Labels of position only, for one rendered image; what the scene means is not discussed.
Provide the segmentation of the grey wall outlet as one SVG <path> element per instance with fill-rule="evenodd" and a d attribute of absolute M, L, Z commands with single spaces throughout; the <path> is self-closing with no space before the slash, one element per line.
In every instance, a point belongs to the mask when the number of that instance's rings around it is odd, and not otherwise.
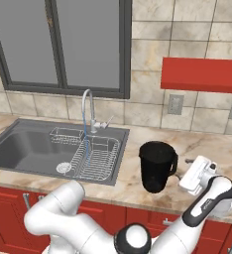
<path fill-rule="evenodd" d="M 169 98 L 168 114 L 181 115 L 183 99 L 183 95 L 171 94 Z"/>

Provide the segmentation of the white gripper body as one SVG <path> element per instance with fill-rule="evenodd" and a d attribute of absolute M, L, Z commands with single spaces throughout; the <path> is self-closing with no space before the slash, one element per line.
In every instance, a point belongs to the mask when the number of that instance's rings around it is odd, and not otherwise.
<path fill-rule="evenodd" d="M 190 194 L 198 195 L 202 189 L 202 186 L 200 185 L 202 175 L 209 165 L 209 159 L 203 156 L 197 156 L 191 163 L 187 172 L 181 178 L 179 185 Z"/>

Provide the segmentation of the grey framed window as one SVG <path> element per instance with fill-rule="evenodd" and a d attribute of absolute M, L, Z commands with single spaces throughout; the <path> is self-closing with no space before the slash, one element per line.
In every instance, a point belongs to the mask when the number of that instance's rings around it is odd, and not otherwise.
<path fill-rule="evenodd" d="M 6 90 L 130 97 L 133 0 L 0 0 Z"/>

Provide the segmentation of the grey sink basin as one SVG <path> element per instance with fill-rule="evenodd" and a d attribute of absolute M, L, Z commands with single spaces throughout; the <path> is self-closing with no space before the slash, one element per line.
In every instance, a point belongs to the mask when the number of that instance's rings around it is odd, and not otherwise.
<path fill-rule="evenodd" d="M 112 175 L 107 180 L 100 182 L 77 179 L 73 176 L 72 170 L 66 174 L 57 172 L 57 165 L 63 162 L 70 163 L 80 144 L 53 143 L 50 133 L 56 127 L 84 131 L 84 126 L 78 124 L 31 119 L 16 120 L 0 134 L 0 169 L 108 186 L 116 183 L 129 136 L 127 129 L 109 127 L 92 134 L 86 127 L 87 135 L 115 138 L 121 143 Z"/>

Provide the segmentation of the round sink drain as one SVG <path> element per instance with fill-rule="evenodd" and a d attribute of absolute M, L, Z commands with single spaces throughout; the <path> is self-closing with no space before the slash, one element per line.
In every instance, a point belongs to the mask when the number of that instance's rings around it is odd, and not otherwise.
<path fill-rule="evenodd" d="M 63 162 L 57 165 L 57 172 L 61 174 L 66 174 L 71 170 L 71 163 Z"/>

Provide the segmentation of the thin blue water stream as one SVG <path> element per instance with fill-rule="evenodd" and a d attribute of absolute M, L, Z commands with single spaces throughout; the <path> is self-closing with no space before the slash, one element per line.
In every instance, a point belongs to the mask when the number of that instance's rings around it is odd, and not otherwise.
<path fill-rule="evenodd" d="M 84 126 L 84 140 L 85 140 L 85 151 L 86 151 L 86 159 L 88 160 L 88 165 L 90 165 L 90 159 L 89 159 L 89 143 L 87 138 L 87 126 L 86 126 L 86 120 L 85 120 L 85 112 L 82 112 L 82 120 L 83 120 L 83 126 Z"/>

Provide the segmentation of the red wall shelf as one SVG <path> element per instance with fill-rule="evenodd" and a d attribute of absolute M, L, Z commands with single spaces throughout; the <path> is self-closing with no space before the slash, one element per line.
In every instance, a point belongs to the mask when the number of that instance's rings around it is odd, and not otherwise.
<path fill-rule="evenodd" d="M 232 93 L 232 60 L 163 58 L 161 88 Z"/>

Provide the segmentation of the black jug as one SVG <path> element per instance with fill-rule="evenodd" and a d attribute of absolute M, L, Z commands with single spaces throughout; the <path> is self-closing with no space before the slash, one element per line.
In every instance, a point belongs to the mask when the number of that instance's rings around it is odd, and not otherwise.
<path fill-rule="evenodd" d="M 149 141 L 139 150 L 142 184 L 146 191 L 158 193 L 177 169 L 178 155 L 174 148 L 164 142 Z"/>

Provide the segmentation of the red drawer front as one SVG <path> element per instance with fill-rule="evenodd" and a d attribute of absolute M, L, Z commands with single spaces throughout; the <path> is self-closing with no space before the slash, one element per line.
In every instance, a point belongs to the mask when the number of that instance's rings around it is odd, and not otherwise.
<path fill-rule="evenodd" d="M 160 235 L 169 227 L 168 222 L 176 219 L 175 214 L 127 208 L 127 223 L 139 222 L 145 225 L 153 237 Z M 227 254 L 232 243 L 231 227 L 229 223 L 206 220 L 192 254 Z"/>

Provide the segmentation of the silver sink faucet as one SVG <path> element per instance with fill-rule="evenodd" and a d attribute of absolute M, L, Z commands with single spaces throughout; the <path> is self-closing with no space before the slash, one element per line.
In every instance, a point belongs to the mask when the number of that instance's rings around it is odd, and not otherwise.
<path fill-rule="evenodd" d="M 110 117 L 107 122 L 97 122 L 95 119 L 95 110 L 94 110 L 94 103 L 93 103 L 93 94 L 90 89 L 86 89 L 82 95 L 81 101 L 81 113 L 82 119 L 85 120 L 85 102 L 86 97 L 89 97 L 89 105 L 90 105 L 90 132 L 95 134 L 99 129 L 106 129 L 113 117 Z"/>

